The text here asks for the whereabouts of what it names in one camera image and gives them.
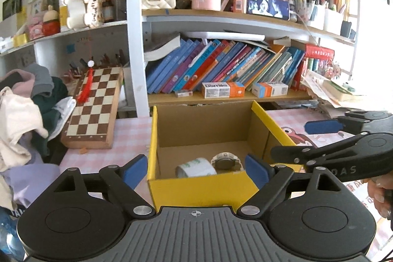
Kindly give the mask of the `person's right hand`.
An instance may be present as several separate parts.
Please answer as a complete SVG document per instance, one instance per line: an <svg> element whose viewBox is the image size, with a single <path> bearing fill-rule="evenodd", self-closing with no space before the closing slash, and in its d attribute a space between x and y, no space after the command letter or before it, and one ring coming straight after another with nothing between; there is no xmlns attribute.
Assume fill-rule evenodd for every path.
<svg viewBox="0 0 393 262"><path fill-rule="evenodd" d="M392 218L392 205L386 198L386 191L392 190L392 182L392 172L390 172L369 179L367 183L368 195L374 200L374 207L383 218L388 220Z"/></svg>

